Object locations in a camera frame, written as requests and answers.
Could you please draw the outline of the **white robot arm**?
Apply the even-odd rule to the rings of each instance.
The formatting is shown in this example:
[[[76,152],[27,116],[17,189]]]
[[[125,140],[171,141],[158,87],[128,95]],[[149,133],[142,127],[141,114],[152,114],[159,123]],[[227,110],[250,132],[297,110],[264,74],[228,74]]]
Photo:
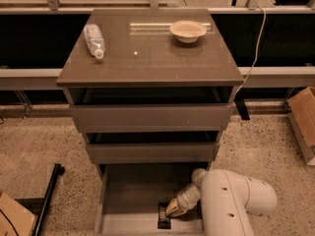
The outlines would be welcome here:
[[[277,194],[267,182],[229,170],[195,169],[192,182],[173,198],[166,215],[177,217],[201,202],[205,236],[254,236],[248,215],[269,215]]]

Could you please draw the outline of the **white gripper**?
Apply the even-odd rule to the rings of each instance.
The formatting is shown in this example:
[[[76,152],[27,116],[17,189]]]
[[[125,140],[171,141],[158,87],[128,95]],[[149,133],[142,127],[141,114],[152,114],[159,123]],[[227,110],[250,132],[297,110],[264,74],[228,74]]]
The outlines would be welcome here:
[[[195,207],[200,198],[200,189],[193,183],[190,183],[177,194],[177,198],[173,198],[169,202],[166,208],[166,215],[169,217],[183,215]]]

